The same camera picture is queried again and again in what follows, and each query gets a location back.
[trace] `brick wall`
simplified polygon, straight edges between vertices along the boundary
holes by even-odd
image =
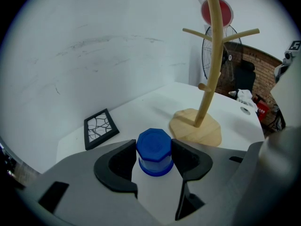
[[[268,125],[271,123],[275,115],[271,112],[273,109],[274,104],[276,104],[274,98],[272,97],[270,91],[275,86],[275,79],[274,79],[274,69],[278,65],[282,64],[282,62],[260,50],[248,47],[243,45],[243,59],[249,62],[252,62],[255,65],[255,73],[256,79],[254,82],[252,95],[253,97],[258,94],[266,100],[270,110],[266,118],[262,121],[263,124]],[[241,60],[241,53],[235,53],[228,49],[228,52],[233,56],[233,69],[235,70],[236,66],[239,66],[239,61]],[[221,76],[216,88],[216,92],[228,96],[228,92],[234,90],[234,81],[229,82],[229,74],[221,69]]]

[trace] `black object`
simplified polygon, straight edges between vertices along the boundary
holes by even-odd
[[[200,180],[212,168],[213,161],[208,154],[176,139],[172,139],[172,159],[183,178],[179,206],[175,214],[175,220],[179,220],[204,205],[196,195],[189,192],[187,182]]]
[[[280,131],[280,130],[283,130],[285,128],[285,126],[286,126],[285,120],[279,109],[276,113],[275,119],[269,125],[267,125],[267,128],[275,128],[277,131]]]
[[[290,56],[289,54],[285,54],[285,58],[286,59],[289,59],[289,56]],[[279,65],[278,67],[276,67],[276,68],[279,68],[278,73],[275,76],[275,83],[276,84],[278,83],[280,77],[287,71],[287,69],[288,69],[289,66],[290,66],[290,64],[289,65],[282,64],[282,65]]]
[[[101,156],[94,164],[97,179],[114,192],[138,194],[138,188],[131,182],[136,162],[136,140]]]
[[[107,123],[105,123],[104,125],[97,125],[97,123],[96,123],[95,128],[89,128],[88,127],[88,121],[95,118],[95,117],[97,117],[97,116],[99,116],[100,114],[103,114],[103,113],[105,113],[105,115],[106,115]],[[90,142],[88,131],[90,130],[90,131],[93,131],[95,134],[97,134],[96,129],[98,127],[102,127],[102,126],[105,126],[105,128],[104,128],[105,130],[107,130],[107,127],[110,126],[111,130],[106,132],[102,136],[99,135],[99,137],[97,139],[94,139],[93,141]],[[116,135],[118,133],[119,133],[119,130],[117,129],[113,119],[111,118],[108,109],[104,109],[104,110],[100,111],[99,113],[97,113],[95,115],[92,115],[89,118],[84,120],[85,149],[86,150],[91,150],[91,149],[97,147],[98,145],[100,145],[101,143],[109,140],[111,137],[113,137],[114,135]]]
[[[49,212],[53,213],[68,186],[69,184],[67,183],[54,182],[39,200],[39,204]]]
[[[229,158],[229,160],[231,160],[231,161],[236,161],[236,162],[238,162],[238,163],[242,163],[243,158],[241,158],[241,157],[239,157],[239,156],[232,156],[232,157]]]
[[[235,90],[248,89],[252,93],[256,74],[253,63],[242,60],[241,65],[235,69]]]
[[[262,98],[260,95],[256,94],[256,96],[257,96],[257,98],[255,98],[255,99],[253,100],[255,104],[258,104],[261,100],[262,100],[263,102],[265,102],[265,99]]]

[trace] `wooden mug tree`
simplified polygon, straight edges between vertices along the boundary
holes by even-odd
[[[220,76],[222,65],[222,51],[225,42],[259,33],[259,29],[240,32],[223,38],[222,11],[219,0],[207,0],[211,18],[212,38],[200,32],[183,28],[183,31],[192,33],[212,42],[211,69],[207,85],[198,85],[204,91],[199,110],[186,109],[177,111],[169,123],[171,132],[176,139],[197,142],[205,145],[218,146],[222,142],[221,127],[208,113],[216,84]]]

